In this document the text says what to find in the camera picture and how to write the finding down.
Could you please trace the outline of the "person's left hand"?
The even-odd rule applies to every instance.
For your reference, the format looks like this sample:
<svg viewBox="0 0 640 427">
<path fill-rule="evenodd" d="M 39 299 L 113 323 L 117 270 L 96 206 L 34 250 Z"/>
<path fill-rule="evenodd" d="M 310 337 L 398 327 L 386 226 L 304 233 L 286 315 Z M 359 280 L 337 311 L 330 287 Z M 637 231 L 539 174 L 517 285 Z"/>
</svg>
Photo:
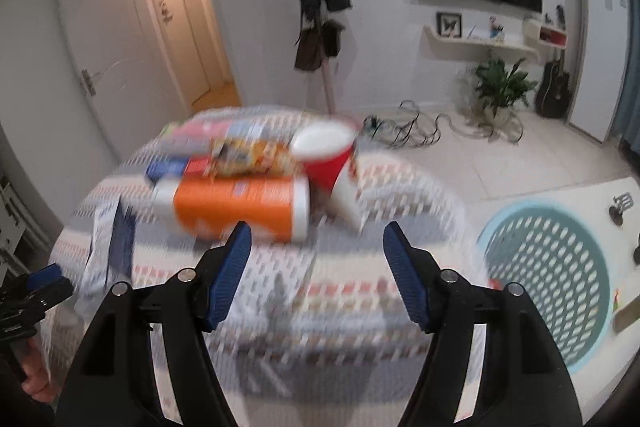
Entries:
<svg viewBox="0 0 640 427">
<path fill-rule="evenodd" d="M 22 382 L 24 392 L 38 402 L 51 404 L 58 392 L 52 384 L 35 337 L 26 341 L 21 367 L 25 373 Z"/>
</svg>

